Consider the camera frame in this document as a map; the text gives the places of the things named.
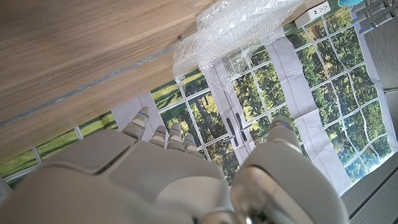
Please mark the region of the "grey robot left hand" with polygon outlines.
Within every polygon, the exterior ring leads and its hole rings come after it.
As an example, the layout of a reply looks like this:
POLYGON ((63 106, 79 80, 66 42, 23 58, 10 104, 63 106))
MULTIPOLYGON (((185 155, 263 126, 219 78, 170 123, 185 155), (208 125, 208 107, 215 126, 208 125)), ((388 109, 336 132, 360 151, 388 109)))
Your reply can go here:
POLYGON ((397 0, 362 1, 353 6, 351 12, 355 13, 353 25, 365 22, 358 31, 359 34, 365 34, 397 17, 397 0))

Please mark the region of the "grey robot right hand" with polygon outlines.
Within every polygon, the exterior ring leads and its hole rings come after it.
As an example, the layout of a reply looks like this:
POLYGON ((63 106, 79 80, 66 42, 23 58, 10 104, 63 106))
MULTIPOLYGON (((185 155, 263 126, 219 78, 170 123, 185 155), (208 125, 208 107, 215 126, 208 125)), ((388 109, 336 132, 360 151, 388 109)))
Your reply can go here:
POLYGON ((149 141, 143 107, 120 132, 66 148, 1 204, 2 223, 348 223, 326 177, 302 154, 290 120, 273 119, 228 182, 180 125, 149 141))

